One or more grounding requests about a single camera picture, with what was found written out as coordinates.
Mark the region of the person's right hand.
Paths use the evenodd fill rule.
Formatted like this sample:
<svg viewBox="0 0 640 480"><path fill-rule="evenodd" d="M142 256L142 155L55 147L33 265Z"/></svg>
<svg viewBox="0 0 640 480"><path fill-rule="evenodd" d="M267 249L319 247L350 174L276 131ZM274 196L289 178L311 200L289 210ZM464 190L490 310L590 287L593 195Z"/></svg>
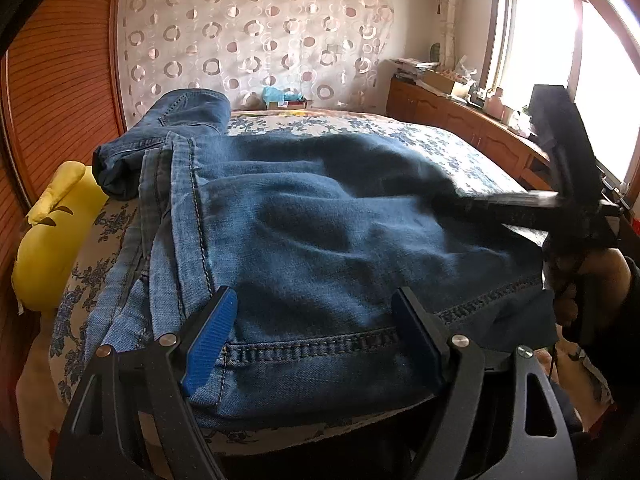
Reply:
<svg viewBox="0 0 640 480"><path fill-rule="evenodd" d="M544 264L556 322L574 330L604 323L626 299L631 270L616 248L584 256L553 255Z"/></svg>

